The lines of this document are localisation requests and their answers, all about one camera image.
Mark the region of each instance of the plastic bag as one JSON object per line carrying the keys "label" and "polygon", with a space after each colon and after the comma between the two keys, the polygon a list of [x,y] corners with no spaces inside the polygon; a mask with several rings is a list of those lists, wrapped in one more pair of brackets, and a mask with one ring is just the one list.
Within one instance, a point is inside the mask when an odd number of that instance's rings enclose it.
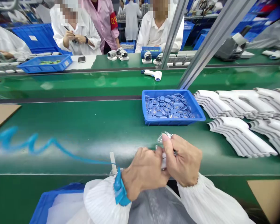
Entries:
{"label": "plastic bag", "polygon": [[132,202],[128,224],[194,224],[170,187],[146,190]]}
{"label": "plastic bag", "polygon": [[247,49],[267,48],[276,45],[280,45],[280,20],[262,31],[251,43],[248,44]]}
{"label": "plastic bag", "polygon": [[[173,135],[173,134],[170,134],[170,133],[168,133],[168,132],[162,132],[162,134],[166,134],[169,138],[171,138],[172,135]],[[161,148],[163,148],[162,134],[161,134],[161,135],[158,137],[158,139],[156,140],[156,143],[157,143],[157,144],[156,144],[156,149],[157,149],[158,146],[161,147]],[[163,152],[162,157],[163,157],[163,159],[162,159],[161,169],[164,170],[164,169],[166,168],[166,153]]]}

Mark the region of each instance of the pink lab coat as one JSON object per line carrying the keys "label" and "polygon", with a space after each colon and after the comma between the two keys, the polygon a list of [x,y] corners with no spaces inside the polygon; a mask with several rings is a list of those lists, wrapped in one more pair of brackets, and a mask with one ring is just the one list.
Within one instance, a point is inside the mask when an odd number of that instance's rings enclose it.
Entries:
{"label": "pink lab coat", "polygon": [[82,0],[82,8],[89,14],[94,23],[94,26],[101,38],[100,50],[104,53],[105,41],[112,50],[117,49],[115,38],[119,36],[117,28],[111,30],[110,15],[114,12],[111,0],[98,0],[97,11],[94,8],[91,0]]}

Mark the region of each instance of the mobile phone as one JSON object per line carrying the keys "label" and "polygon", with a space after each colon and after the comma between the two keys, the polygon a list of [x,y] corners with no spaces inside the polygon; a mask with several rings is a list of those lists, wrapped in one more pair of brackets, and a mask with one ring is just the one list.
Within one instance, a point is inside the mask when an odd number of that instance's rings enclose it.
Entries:
{"label": "mobile phone", "polygon": [[84,63],[85,61],[86,61],[85,56],[79,57],[79,59],[78,59],[78,62],[79,62],[79,63]]}

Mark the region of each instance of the cardboard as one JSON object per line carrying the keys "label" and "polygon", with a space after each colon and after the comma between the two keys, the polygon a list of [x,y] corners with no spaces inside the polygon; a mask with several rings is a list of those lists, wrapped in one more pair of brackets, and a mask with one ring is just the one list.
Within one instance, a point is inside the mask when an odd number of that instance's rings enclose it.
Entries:
{"label": "cardboard", "polygon": [[11,117],[21,106],[13,104],[0,104],[0,126]]}
{"label": "cardboard", "polygon": [[280,217],[280,180],[249,180],[255,198],[271,224]]}

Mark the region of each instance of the white label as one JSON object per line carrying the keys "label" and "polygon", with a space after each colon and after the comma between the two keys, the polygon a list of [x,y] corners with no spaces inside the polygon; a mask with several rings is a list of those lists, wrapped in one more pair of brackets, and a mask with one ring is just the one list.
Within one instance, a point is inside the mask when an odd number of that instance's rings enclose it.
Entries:
{"label": "white label", "polygon": [[37,41],[37,38],[35,36],[29,36],[31,40]]}

